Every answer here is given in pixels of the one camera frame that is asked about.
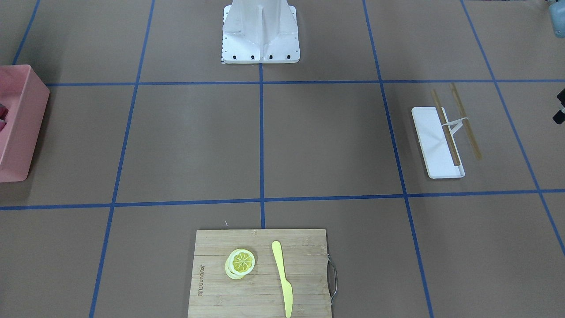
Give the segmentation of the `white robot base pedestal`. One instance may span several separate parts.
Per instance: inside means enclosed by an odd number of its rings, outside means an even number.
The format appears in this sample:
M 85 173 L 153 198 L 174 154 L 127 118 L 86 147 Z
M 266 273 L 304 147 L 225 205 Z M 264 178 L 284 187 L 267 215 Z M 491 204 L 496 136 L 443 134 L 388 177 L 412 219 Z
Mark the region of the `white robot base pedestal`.
M 297 10 L 286 0 L 234 0 L 223 9 L 221 61 L 298 63 Z

